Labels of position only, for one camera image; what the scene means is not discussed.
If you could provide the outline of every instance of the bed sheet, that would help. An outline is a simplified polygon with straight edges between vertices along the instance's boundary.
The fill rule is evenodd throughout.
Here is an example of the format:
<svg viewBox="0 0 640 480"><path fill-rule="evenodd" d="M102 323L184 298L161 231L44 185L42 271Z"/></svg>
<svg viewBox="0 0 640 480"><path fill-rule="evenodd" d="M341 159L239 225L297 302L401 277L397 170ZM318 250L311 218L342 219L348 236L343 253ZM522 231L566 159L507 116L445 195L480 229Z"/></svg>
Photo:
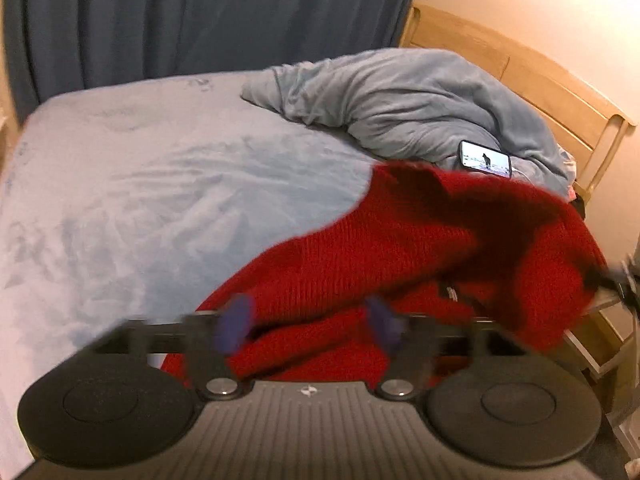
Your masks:
<svg viewBox="0 0 640 480"><path fill-rule="evenodd" d="M119 320L174 320L261 251L321 228L374 159L239 97L250 73L54 98L0 189L0 476L31 456L18 401Z"/></svg>

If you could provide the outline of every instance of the phone screen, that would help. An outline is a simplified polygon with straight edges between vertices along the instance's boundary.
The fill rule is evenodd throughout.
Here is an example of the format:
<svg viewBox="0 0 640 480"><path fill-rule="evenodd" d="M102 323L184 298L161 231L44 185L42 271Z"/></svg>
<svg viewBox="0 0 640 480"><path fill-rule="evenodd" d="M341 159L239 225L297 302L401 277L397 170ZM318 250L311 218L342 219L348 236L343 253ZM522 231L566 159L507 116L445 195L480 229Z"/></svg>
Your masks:
<svg viewBox="0 0 640 480"><path fill-rule="evenodd" d="M466 140L460 142L460 161L468 170L484 171L506 178L511 177L509 155L478 146L472 142L466 142Z"/></svg>

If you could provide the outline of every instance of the red knit fabric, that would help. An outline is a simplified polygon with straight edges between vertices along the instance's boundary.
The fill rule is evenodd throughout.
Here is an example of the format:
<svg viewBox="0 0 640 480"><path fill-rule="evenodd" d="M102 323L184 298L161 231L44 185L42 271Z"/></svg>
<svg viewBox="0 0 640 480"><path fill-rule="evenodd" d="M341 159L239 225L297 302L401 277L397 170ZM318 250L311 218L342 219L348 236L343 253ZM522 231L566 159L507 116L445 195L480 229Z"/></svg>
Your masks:
<svg viewBox="0 0 640 480"><path fill-rule="evenodd" d="M584 275L603 265L578 214L545 191L395 162L374 168L356 209L267 250L199 310L237 293L254 299L255 325L268 330L228 359L240 378L375 384L387 358L367 326L367 296L452 324L488 316L542 350L583 313L595 292ZM441 298L436 280L482 312ZM170 354L162 368L184 378L182 364Z"/></svg>

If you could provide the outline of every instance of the silver screw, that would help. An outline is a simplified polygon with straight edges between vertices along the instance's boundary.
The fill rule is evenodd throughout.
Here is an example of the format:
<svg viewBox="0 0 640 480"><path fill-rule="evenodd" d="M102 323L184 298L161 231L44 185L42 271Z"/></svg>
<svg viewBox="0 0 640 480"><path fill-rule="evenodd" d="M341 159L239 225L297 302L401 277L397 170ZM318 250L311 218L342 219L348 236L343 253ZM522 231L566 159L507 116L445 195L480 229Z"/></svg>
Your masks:
<svg viewBox="0 0 640 480"><path fill-rule="evenodd" d="M231 395L238 389L238 383L228 377L218 377L207 383L207 390L215 395Z"/></svg>
<svg viewBox="0 0 640 480"><path fill-rule="evenodd" d="M409 381L403 381L402 379L389 379L382 383L380 387L387 395L395 397L404 397L414 390L414 386Z"/></svg>

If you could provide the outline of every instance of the beige wall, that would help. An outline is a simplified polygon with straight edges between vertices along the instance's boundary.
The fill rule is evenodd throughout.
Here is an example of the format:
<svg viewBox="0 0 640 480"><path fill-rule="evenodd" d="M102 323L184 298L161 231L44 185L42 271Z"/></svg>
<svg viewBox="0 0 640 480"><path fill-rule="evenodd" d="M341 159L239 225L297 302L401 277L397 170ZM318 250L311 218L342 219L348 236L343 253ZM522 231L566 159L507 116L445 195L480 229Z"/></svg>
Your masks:
<svg viewBox="0 0 640 480"><path fill-rule="evenodd" d="M416 0L546 54L640 120L640 0ZM587 210L605 256L640 233L640 130L622 145Z"/></svg>

